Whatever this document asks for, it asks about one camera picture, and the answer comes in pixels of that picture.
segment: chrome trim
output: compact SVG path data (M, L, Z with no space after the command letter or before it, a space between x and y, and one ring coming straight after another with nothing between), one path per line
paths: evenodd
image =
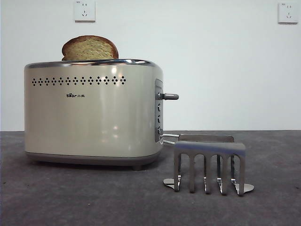
M112 59L112 60L80 60L80 61L53 61L27 64L25 68L66 67L66 66L94 66L94 65L143 65L158 67L155 63L138 59Z

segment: toaster foot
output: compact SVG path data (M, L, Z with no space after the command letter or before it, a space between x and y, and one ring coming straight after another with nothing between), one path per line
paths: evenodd
M140 171L140 170L142 170L142 166L141 165L140 166L132 166L132 169L134 171Z

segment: toaster lever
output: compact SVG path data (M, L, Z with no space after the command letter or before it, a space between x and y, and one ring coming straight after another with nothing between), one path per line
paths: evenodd
M177 100L179 99L178 94L172 94L172 93L158 93L159 100Z

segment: toaster base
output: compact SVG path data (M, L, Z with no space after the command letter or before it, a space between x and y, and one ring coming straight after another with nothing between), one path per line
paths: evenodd
M62 154L41 154L26 152L26 155L36 161L48 161L70 164L84 165L110 165L110 166L142 166L155 161L160 155L160 151L143 157L99 157L81 155L62 155Z

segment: toaster vent holes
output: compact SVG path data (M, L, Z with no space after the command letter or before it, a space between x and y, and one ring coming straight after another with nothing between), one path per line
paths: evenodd
M106 85L109 85L110 83L113 83L114 85L124 85L126 82L126 79L124 76L105 76L103 77L104 79L101 79L101 76L88 76L86 77L87 80L85 79L84 76L82 77L58 77L57 79L55 77L48 77L48 78L33 78L32 79L32 85L36 86L42 86L42 84L44 83L46 86L48 86L50 84L50 82L52 83L53 86L55 86L56 83L60 84L60 86L62 86L64 83L67 84L67 86L69 85L93 85L93 83L95 82L95 84L97 85L101 85L101 82L104 82Z

